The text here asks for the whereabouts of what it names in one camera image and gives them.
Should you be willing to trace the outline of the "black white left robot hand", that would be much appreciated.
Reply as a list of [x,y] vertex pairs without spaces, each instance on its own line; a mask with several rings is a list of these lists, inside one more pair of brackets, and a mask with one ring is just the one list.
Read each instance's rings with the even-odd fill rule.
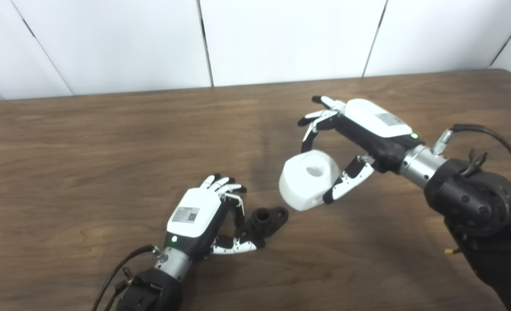
[[190,188],[167,222],[165,248],[187,255],[193,262],[210,254],[239,254],[265,247],[263,239],[244,240],[219,235],[224,220],[232,213],[234,225],[245,223],[244,202],[240,194],[247,189],[232,177],[208,175],[198,187]]

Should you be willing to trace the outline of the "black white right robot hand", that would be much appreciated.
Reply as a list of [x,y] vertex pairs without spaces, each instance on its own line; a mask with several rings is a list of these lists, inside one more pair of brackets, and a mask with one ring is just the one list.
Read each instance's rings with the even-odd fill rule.
[[327,96],[313,96],[312,101],[323,105],[323,109],[297,122],[299,127],[307,127],[301,153],[312,150],[317,134],[327,130],[338,132],[365,152],[334,179],[322,196],[325,204],[346,195],[375,171],[399,175],[406,155],[422,144],[409,125],[372,101],[355,98],[342,102]]

